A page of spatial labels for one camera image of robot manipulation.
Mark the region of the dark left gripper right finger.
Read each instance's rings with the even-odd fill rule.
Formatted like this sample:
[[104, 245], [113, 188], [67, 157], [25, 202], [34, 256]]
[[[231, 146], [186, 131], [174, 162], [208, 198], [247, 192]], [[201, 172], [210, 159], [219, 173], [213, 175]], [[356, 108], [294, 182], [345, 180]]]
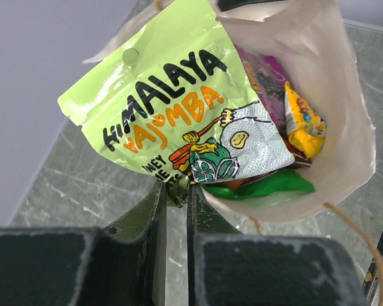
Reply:
[[365, 305], [354, 264], [321, 237], [245, 235], [188, 191], [190, 305]]

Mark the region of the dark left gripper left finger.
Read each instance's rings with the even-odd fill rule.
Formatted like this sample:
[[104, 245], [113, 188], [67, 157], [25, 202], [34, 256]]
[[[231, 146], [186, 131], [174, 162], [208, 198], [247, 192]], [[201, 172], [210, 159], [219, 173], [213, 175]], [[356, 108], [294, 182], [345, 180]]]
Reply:
[[165, 186], [104, 228], [0, 228], [0, 305], [163, 305]]

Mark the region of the green Chuba cassava chips bag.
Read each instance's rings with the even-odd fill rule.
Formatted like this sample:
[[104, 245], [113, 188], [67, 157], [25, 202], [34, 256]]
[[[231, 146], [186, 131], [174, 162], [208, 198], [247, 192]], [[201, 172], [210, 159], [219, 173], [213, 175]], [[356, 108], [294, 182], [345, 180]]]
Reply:
[[221, 184], [206, 184], [202, 187], [213, 196], [227, 200], [263, 198], [286, 192], [299, 194], [315, 192], [313, 184], [292, 169], [280, 169], [266, 175], [245, 179], [236, 190]]

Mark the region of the red Doritos bag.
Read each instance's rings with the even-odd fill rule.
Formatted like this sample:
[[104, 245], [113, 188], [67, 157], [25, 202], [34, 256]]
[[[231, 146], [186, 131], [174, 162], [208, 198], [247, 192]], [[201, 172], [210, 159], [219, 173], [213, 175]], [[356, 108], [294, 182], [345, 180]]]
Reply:
[[309, 168], [312, 165], [312, 160], [308, 159], [302, 151], [295, 148], [295, 146], [293, 146], [289, 142], [286, 136], [282, 135], [282, 140], [284, 141], [285, 146], [287, 147], [289, 152], [294, 156], [294, 162], [291, 165], [287, 166], [287, 168], [289, 169]]

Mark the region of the yellow M&M's packet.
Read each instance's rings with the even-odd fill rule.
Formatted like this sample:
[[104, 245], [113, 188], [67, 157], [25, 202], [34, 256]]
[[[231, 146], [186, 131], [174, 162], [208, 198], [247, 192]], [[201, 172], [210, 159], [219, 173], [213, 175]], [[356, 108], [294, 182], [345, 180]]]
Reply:
[[289, 143], [308, 159], [315, 157], [326, 139], [326, 122], [314, 112], [307, 100], [285, 84], [285, 121]]

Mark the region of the small light green packet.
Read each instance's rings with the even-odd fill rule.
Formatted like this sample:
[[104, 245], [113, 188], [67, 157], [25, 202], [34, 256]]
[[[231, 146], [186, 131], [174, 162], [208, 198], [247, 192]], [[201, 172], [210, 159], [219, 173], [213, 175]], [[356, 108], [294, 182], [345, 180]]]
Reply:
[[97, 153], [175, 195], [294, 162], [207, 1], [148, 17], [58, 103]]

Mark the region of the purple grape candy bag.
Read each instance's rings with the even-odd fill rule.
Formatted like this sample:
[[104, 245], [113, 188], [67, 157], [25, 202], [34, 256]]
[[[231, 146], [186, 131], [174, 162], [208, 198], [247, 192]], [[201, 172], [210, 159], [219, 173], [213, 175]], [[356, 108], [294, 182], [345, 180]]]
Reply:
[[279, 132], [284, 133], [285, 82], [288, 76], [278, 60], [270, 55], [249, 52], [234, 45], [253, 90], [271, 116]]

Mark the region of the beige paper bag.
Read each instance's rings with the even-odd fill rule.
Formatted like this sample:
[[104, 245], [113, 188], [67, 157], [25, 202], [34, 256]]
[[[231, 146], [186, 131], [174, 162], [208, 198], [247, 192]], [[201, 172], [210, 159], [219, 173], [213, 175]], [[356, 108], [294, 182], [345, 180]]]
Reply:
[[[206, 184], [189, 184], [180, 195], [200, 187], [210, 205], [227, 207], [256, 222], [296, 221], [325, 209], [336, 210], [339, 202], [372, 177], [376, 165], [375, 130], [365, 107], [354, 49], [336, 2], [207, 2], [233, 45], [278, 60], [291, 87], [326, 122], [326, 139], [309, 168], [292, 169], [313, 184], [313, 193], [227, 200], [205, 191], [202, 186]], [[118, 37], [91, 59], [94, 67], [131, 38], [148, 17], [162, 10], [152, 4], [133, 17]]]

